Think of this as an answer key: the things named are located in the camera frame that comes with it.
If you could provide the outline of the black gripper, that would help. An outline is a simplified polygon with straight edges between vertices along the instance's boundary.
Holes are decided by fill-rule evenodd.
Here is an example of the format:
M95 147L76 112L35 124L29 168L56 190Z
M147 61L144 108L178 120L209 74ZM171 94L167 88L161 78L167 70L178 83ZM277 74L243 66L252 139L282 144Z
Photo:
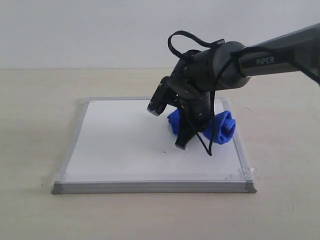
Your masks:
M178 127L175 146L185 150L197 132L204 131L213 118L212 97L210 92L203 92L200 97L194 99L180 97L179 102L180 115L184 122Z

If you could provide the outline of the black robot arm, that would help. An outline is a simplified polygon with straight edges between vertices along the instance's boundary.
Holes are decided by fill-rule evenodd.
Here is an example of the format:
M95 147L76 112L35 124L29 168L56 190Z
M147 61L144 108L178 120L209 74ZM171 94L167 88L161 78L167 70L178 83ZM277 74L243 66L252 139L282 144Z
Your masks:
M318 24L252 46L224 39L205 42L184 30L176 35L204 47L203 51L182 53L168 44L171 53L178 57L167 86L178 98L181 119L175 144L180 149L214 121L217 91L242 88L254 76L289 72L302 72L316 83L320 81Z

